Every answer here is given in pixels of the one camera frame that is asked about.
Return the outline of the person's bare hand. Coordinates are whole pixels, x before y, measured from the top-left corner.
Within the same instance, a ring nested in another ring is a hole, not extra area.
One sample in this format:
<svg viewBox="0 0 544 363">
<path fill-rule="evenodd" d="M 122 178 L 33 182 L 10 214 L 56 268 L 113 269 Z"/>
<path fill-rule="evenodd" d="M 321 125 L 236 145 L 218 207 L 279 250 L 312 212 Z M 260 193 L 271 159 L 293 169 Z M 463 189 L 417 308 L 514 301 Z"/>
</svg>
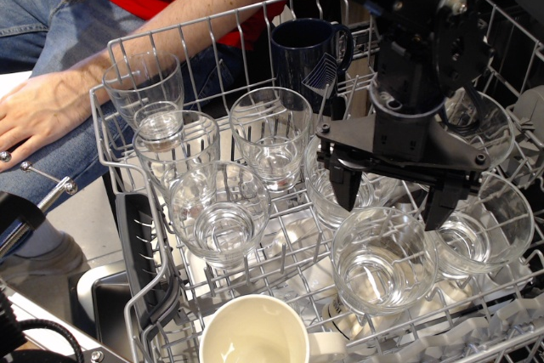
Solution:
<svg viewBox="0 0 544 363">
<path fill-rule="evenodd" d="M 90 117 L 91 86 L 79 70 L 32 77 L 1 98 L 1 151 L 5 172 L 61 139 Z"/>
</svg>

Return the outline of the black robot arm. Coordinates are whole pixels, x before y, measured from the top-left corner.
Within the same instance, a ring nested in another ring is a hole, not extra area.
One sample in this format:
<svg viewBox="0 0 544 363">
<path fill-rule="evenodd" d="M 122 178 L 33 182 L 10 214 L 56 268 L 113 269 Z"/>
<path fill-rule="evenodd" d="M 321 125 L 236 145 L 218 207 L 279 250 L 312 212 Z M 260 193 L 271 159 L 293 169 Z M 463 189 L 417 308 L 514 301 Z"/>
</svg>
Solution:
<svg viewBox="0 0 544 363">
<path fill-rule="evenodd" d="M 352 0 L 382 23 L 374 111 L 318 129 L 338 204 L 354 207 L 363 173 L 429 188 L 423 220 L 438 229 L 460 200 L 479 191 L 490 158 L 437 121 L 445 101 L 486 70 L 493 54 L 482 0 Z"/>
</svg>

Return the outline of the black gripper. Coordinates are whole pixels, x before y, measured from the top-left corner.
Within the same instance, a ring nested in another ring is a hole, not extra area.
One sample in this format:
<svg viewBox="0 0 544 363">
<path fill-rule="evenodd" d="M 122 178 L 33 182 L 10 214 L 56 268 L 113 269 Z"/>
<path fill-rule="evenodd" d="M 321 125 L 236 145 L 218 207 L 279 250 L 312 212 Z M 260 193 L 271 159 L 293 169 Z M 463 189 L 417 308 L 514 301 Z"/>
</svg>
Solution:
<svg viewBox="0 0 544 363">
<path fill-rule="evenodd" d="M 317 158 L 329 172 L 337 203 L 352 211 L 363 173 L 431 186 L 422 213 L 425 230 L 438 229 L 455 210 L 461 188 L 473 188 L 490 166 L 488 154 L 448 133 L 436 120 L 445 96 L 422 83 L 372 81 L 367 116 L 322 125 Z"/>
</svg>

